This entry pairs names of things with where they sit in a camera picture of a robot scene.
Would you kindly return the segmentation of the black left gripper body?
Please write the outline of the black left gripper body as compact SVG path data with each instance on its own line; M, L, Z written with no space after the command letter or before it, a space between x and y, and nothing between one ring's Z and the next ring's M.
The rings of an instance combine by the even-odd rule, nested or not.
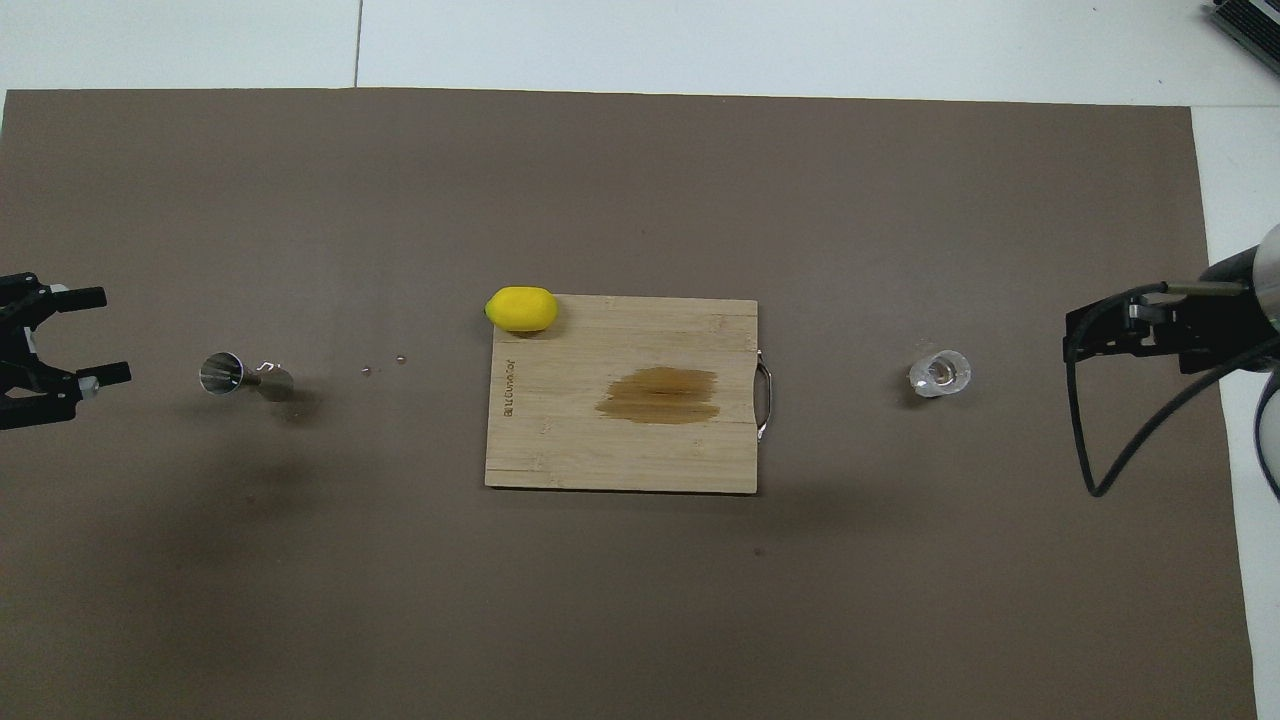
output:
M54 292L33 273L5 275L1 287L1 429L74 419L76 375L46 364L35 348L35 331L58 311Z

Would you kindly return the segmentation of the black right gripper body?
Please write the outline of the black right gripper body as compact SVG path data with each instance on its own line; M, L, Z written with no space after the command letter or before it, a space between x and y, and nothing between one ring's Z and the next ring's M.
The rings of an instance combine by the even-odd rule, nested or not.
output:
M1188 295L1169 304L1149 305L1160 315L1148 324L1138 343L1138 357L1178 359L1183 374L1198 374L1225 364L1265 341L1277 338L1254 292L1254 252L1238 252L1213 264L1202 282L1236 282L1244 291L1233 295Z

